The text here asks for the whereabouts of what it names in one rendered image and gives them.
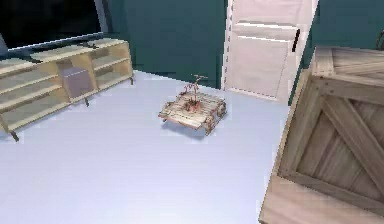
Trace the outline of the low wooden slatted table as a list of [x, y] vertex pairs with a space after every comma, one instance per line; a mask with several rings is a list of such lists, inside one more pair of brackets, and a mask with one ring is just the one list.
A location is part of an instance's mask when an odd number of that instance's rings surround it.
[[182, 92], [174, 101], [166, 102], [158, 116], [164, 122], [172, 121], [195, 130], [204, 128], [209, 135], [226, 113], [223, 98], [202, 92]]

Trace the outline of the small red house plant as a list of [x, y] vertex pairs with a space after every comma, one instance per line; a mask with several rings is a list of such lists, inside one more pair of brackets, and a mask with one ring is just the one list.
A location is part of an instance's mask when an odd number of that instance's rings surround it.
[[197, 92], [199, 90], [198, 82], [201, 79], [206, 79], [206, 76], [193, 74], [196, 80], [192, 84], [188, 84], [184, 87], [185, 91], [183, 95], [187, 94], [189, 90], [192, 91], [191, 98], [185, 103], [184, 107], [187, 111], [196, 111], [200, 108], [200, 101], [197, 99]]

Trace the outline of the white room door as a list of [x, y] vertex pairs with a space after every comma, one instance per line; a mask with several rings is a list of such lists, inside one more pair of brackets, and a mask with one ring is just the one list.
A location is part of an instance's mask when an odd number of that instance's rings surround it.
[[228, 0], [221, 88], [287, 104], [318, 1]]

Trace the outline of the grey box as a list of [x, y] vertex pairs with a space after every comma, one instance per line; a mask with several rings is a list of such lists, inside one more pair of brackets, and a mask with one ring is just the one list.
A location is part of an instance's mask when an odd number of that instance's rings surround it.
[[88, 71], [79, 67], [71, 67], [61, 71], [64, 87], [70, 98], [82, 96], [93, 90]]

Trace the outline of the large wooden crate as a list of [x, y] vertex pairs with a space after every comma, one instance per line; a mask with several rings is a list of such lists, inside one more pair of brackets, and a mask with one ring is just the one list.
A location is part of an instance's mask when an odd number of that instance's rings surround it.
[[260, 224], [384, 224], [384, 50], [315, 48]]

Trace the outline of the light wooden shelf unit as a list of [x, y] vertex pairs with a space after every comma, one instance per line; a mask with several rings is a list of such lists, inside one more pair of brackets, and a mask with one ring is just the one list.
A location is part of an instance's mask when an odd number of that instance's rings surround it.
[[[61, 71], [86, 69], [93, 90], [70, 98]], [[134, 80], [129, 43], [101, 38], [0, 61], [0, 130], [16, 130], [125, 80]]]

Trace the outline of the black television set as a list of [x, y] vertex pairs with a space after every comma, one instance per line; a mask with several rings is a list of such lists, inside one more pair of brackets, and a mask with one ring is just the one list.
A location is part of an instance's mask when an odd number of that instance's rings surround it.
[[107, 0], [0, 0], [0, 58], [111, 30]]

